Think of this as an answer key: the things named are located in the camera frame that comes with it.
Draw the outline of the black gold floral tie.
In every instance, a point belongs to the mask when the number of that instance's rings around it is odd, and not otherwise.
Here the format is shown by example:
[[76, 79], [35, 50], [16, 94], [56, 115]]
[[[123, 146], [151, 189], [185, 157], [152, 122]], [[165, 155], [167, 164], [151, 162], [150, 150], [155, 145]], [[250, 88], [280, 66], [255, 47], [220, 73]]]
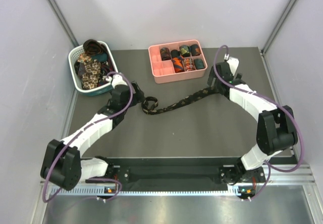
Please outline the black gold floral tie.
[[180, 101], [173, 103], [167, 107], [156, 109], [158, 107], [158, 99], [152, 96], [146, 97], [145, 100], [141, 103], [141, 108], [143, 112], [147, 115], [159, 115], [167, 113], [181, 107], [190, 105], [194, 102], [197, 102], [209, 95], [217, 94], [219, 91], [215, 87], [206, 87], [201, 89], [191, 95], [186, 96]]

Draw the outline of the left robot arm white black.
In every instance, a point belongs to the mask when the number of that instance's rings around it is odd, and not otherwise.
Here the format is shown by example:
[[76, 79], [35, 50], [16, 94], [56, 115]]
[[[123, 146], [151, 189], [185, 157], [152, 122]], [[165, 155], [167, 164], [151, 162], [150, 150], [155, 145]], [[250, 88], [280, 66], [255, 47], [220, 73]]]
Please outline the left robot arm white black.
[[82, 160], [81, 157], [98, 139], [112, 131], [123, 121], [126, 111], [116, 115], [127, 107], [144, 100], [144, 93], [134, 81], [132, 87], [117, 85], [111, 91], [111, 99], [94, 117], [74, 134], [62, 139], [51, 140], [46, 148], [40, 176], [49, 177], [49, 182], [70, 191], [80, 181], [99, 177], [109, 182], [114, 177], [114, 169], [103, 157]]

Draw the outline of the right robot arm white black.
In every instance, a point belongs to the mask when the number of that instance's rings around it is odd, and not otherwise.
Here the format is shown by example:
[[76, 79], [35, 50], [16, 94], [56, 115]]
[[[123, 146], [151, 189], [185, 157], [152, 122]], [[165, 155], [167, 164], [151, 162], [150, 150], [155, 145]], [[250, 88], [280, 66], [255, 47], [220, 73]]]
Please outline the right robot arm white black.
[[289, 113], [292, 116], [292, 109], [287, 105], [280, 109], [269, 100], [258, 97], [241, 79], [240, 74], [234, 76], [237, 66], [238, 63], [232, 60], [217, 63], [212, 67], [213, 72], [208, 79], [208, 84], [213, 83], [219, 94], [242, 107], [257, 122], [256, 144], [237, 160], [234, 165], [235, 176], [229, 181], [230, 184], [248, 181], [264, 161], [298, 142], [296, 128], [286, 115]]

